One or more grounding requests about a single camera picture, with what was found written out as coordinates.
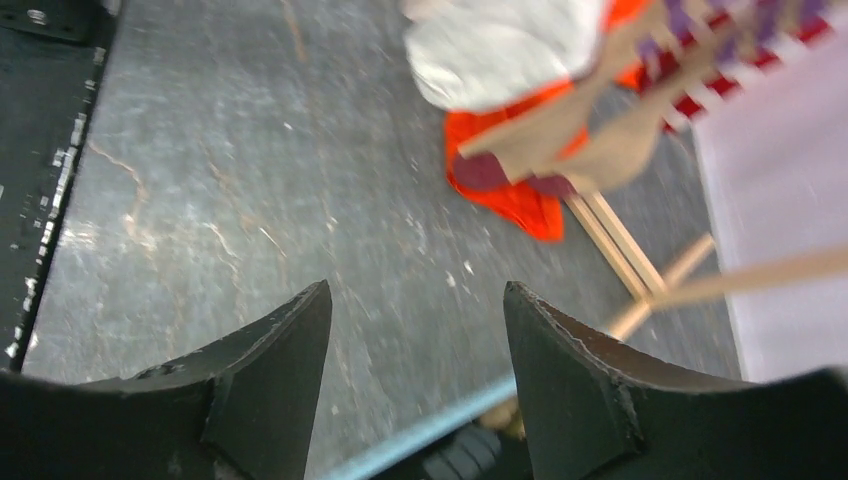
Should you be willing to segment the light blue laundry basket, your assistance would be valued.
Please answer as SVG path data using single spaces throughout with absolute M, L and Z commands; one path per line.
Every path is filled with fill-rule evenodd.
M 323 479 L 370 479 L 459 429 L 515 394 L 515 377 L 513 374 L 507 374 L 490 386 L 450 404 L 439 413 L 425 417 L 365 453 L 339 465 L 325 474 Z

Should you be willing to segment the orange cloth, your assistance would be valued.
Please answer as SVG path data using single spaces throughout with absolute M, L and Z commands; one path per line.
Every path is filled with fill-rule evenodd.
M 529 236 L 543 242 L 560 242 L 564 239 L 564 220 L 557 196 L 538 192 L 528 181 L 507 184 L 491 191 L 473 189 L 459 182 L 455 163 L 461 143 L 546 101 L 562 97 L 571 89 L 571 83 L 561 79 L 493 110 L 482 113 L 449 111 L 445 114 L 446 178 L 451 186 L 466 200 L 492 210 L 516 224 Z

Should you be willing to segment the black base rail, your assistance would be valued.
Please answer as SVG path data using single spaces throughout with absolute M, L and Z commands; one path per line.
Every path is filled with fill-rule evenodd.
M 123 1 L 1 4 L 1 370 L 19 372 Z

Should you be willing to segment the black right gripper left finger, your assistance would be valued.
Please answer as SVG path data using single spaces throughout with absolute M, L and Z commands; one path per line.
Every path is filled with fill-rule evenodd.
M 332 318 L 329 284 L 122 379 L 1 377 L 5 479 L 300 479 Z

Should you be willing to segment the tan sock maroon toe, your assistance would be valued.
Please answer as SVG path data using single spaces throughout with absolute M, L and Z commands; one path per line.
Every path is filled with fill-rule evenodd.
M 575 156 L 559 152 L 585 125 L 597 98 L 638 58 L 636 45 L 652 30 L 635 25 L 610 34 L 593 70 L 563 97 L 498 125 L 461 144 L 453 164 L 456 180 L 475 190 L 491 190 L 533 177 L 565 181 L 579 192 L 617 187 L 644 168 L 657 142 L 665 114 L 685 89 L 714 73 L 714 55 L 727 35 L 705 26 L 669 34 L 671 70 L 657 78 L 639 102 L 605 123 Z

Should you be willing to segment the purple tan striped sock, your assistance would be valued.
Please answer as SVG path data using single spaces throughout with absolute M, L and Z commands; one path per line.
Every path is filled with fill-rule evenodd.
M 723 66 L 769 55 L 786 36 L 825 28 L 845 1 L 664 1 L 665 23 L 639 45 L 643 72 L 652 81 L 670 74 L 702 45 L 714 47 Z

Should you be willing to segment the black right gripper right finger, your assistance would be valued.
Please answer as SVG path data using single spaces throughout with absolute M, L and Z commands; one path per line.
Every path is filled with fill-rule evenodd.
M 631 348 L 510 281 L 503 299 L 538 479 L 843 479 L 847 372 L 766 384 Z

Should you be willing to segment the red white striped sock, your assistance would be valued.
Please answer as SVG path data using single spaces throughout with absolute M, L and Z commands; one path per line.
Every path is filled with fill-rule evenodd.
M 767 75 L 787 67 L 847 26 L 847 12 L 835 8 L 820 13 L 797 33 L 781 34 L 751 61 L 722 67 L 702 83 L 687 88 L 663 117 L 663 129 L 680 133 L 709 111 L 752 88 Z

